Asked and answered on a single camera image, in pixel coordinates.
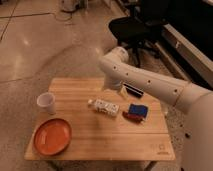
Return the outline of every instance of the robotic arm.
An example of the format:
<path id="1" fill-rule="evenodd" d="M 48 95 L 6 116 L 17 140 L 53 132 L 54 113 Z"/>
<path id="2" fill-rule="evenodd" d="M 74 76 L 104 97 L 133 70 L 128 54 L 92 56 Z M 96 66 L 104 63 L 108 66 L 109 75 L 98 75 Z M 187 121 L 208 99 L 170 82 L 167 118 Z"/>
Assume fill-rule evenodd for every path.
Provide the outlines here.
<path id="1" fill-rule="evenodd" d="M 125 82 L 188 113 L 186 131 L 192 138 L 185 141 L 183 168 L 185 171 L 213 170 L 213 92 L 190 82 L 134 68 L 125 64 L 127 61 L 128 53 L 122 47 L 100 58 L 100 68 L 106 74 L 104 87 L 119 90 Z"/>

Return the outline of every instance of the office chair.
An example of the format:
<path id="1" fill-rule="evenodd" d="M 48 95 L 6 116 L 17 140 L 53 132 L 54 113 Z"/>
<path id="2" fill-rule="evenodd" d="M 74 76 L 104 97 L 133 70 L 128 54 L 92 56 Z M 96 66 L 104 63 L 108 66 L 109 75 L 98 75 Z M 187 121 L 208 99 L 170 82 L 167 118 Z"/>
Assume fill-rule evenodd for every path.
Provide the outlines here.
<path id="1" fill-rule="evenodd" d="M 138 2 L 124 3 L 130 11 L 129 17 L 114 19 L 109 23 L 109 29 L 117 38 L 118 45 L 122 42 L 128 44 L 125 49 L 132 48 L 136 67 L 140 67 L 138 48 L 152 51 L 156 56 L 158 50 L 146 45 L 146 41 L 155 43 L 161 34 L 161 29 L 166 21 L 164 17 L 170 0 L 139 0 Z"/>

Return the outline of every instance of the polished floor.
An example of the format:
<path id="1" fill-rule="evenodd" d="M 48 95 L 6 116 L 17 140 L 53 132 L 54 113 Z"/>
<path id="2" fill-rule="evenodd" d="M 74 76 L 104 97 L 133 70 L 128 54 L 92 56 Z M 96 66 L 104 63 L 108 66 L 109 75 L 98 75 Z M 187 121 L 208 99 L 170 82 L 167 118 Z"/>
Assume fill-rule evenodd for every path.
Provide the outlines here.
<path id="1" fill-rule="evenodd" d="M 113 2 L 89 1 L 88 9 L 62 14 L 59 0 L 8 0 L 0 17 L 51 13 L 0 19 L 0 169 L 4 171 L 52 170 L 45 162 L 23 156 L 34 127 L 36 97 L 48 90 L 54 77 L 102 77 L 98 58 L 116 46 L 108 30 L 111 19 L 123 16 Z M 170 75 L 160 59 L 141 52 L 142 68 Z M 169 108 L 166 116 L 177 160 L 159 162 L 153 171 L 176 171 L 182 147 L 182 114 Z M 144 162 L 64 162 L 64 170 L 143 170 Z"/>

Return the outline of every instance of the small wooden table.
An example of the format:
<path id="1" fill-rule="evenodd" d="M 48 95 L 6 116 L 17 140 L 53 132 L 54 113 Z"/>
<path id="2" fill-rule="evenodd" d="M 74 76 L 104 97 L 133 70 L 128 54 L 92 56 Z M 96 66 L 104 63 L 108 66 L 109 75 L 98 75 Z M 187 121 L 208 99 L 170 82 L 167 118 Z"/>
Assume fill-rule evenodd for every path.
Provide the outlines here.
<path id="1" fill-rule="evenodd" d="M 36 126 L 25 153 L 26 160 L 125 160 L 171 161 L 175 159 L 170 136 L 161 106 L 157 99 L 144 94 L 141 99 L 122 96 L 115 91 L 101 91 L 103 79 L 55 78 L 49 91 L 56 97 L 57 114 L 38 114 Z M 120 106 L 119 114 L 112 118 L 88 108 L 88 99 L 103 99 Z M 122 116 L 130 103 L 149 107 L 148 116 L 141 124 Z M 63 118 L 72 127 L 72 140 L 62 153 L 44 157 L 33 148 L 36 129 L 52 118 Z"/>

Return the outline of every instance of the white cup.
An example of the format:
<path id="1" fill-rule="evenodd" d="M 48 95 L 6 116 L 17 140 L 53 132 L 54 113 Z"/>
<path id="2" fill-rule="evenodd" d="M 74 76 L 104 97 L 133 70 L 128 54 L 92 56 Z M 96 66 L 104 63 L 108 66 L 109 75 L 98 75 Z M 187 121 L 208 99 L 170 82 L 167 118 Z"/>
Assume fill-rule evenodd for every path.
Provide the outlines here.
<path id="1" fill-rule="evenodd" d="M 55 114 L 55 96 L 52 93 L 46 92 L 38 96 L 37 105 L 49 114 Z"/>

